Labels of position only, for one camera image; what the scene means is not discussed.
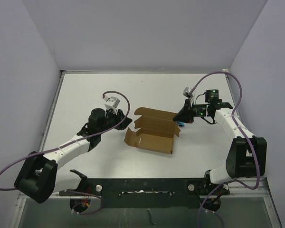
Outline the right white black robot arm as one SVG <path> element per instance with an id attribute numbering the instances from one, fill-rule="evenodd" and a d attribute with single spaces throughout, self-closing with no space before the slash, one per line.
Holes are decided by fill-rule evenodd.
<path id="1" fill-rule="evenodd" d="M 173 121 L 191 124 L 196 117 L 211 117 L 212 123 L 221 126 L 231 141 L 225 164 L 209 171 L 209 178 L 201 183 L 202 190 L 212 194 L 222 183 L 239 178 L 260 179 L 266 170 L 266 140 L 256 137 L 242 124 L 232 105 L 219 98 L 218 90 L 207 90 L 204 104 L 194 103 L 194 94 L 189 88 L 184 89 L 183 95 L 186 97 L 184 106 Z"/>

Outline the brown cardboard paper box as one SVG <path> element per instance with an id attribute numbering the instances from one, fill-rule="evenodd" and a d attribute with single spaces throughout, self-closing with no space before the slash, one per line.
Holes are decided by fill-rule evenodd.
<path id="1" fill-rule="evenodd" d="M 139 118 L 134 121 L 136 131 L 127 129 L 124 142 L 139 149 L 172 154 L 174 137 L 179 137 L 180 128 L 173 121 L 173 112 L 139 107 L 134 114 Z"/>

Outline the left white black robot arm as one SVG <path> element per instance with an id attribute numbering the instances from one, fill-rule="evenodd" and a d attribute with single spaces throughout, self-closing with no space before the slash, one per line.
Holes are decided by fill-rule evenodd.
<path id="1" fill-rule="evenodd" d="M 122 131 L 132 119 L 121 109 L 96 108 L 91 111 L 88 122 L 68 142 L 57 150 L 40 154 L 31 152 L 15 180 L 14 186 L 37 203 L 43 203 L 54 192 L 71 190 L 76 195 L 86 192 L 87 183 L 79 177 L 73 180 L 57 179 L 57 171 L 65 164 L 94 149 L 101 141 L 101 135 L 110 129 Z"/>

